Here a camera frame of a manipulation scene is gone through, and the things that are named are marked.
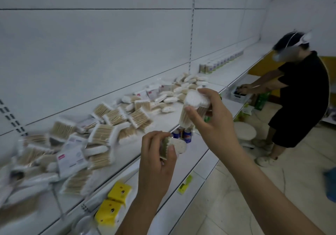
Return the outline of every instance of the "right hand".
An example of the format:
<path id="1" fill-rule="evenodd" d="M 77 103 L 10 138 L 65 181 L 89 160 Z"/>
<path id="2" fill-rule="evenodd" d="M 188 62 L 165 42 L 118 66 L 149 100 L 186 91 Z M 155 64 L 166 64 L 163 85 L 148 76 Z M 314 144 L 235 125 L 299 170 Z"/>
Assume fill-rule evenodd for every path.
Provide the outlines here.
<path id="1" fill-rule="evenodd" d="M 230 111 L 221 101 L 219 94 L 211 89 L 201 88 L 198 91 L 205 94 L 212 104 L 212 119 L 206 123 L 192 106 L 185 107 L 188 117 L 194 123 L 204 142 L 214 154 L 229 151 L 238 143 L 233 127 Z"/>
<path id="2" fill-rule="evenodd" d="M 251 88 L 253 88 L 253 85 L 252 84 L 242 84 L 242 85 L 239 86 L 239 88 L 251 89 Z"/>

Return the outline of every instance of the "blue can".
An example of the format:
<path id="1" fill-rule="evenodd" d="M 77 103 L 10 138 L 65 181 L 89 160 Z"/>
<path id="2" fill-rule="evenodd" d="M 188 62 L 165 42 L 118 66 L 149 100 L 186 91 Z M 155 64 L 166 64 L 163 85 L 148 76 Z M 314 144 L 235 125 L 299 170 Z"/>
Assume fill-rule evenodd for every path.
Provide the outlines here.
<path id="1" fill-rule="evenodd" d="M 183 139 L 186 143 L 191 142 L 191 129 L 187 128 L 183 131 Z"/>
<path id="2" fill-rule="evenodd" d="M 175 131 L 173 131 L 173 138 L 180 138 L 181 134 L 180 134 L 180 130 L 176 129 Z"/>

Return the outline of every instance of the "tiled floor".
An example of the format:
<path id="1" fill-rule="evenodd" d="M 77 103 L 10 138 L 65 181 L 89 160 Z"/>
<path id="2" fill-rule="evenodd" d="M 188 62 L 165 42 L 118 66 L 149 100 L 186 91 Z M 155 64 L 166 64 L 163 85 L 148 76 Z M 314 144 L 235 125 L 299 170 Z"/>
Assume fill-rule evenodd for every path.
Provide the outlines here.
<path id="1" fill-rule="evenodd" d="M 267 103 L 246 122 L 265 138 L 267 123 L 280 105 Z M 255 158 L 261 149 L 246 149 Z M 327 235 L 336 234 L 336 203 L 325 196 L 323 171 L 336 166 L 336 130 L 317 125 L 295 148 L 287 149 L 278 164 L 263 172 Z M 181 217 L 172 235 L 262 235 L 235 180 L 219 162 Z"/>

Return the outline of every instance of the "yellow package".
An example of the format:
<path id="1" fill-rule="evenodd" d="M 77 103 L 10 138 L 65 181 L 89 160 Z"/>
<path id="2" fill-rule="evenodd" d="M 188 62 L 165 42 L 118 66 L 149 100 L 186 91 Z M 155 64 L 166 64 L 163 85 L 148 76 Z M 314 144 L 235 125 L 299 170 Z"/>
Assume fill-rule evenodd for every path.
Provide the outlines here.
<path id="1" fill-rule="evenodd" d="M 121 182 L 116 182 L 112 190 L 108 193 L 107 198 L 116 202 L 120 202 L 125 206 L 129 204 L 129 195 L 132 187 Z"/>
<path id="2" fill-rule="evenodd" d="M 119 222 L 120 216 L 124 211 L 125 208 L 121 203 L 112 200 L 104 200 L 95 215 L 95 219 L 98 224 L 115 226 Z"/>

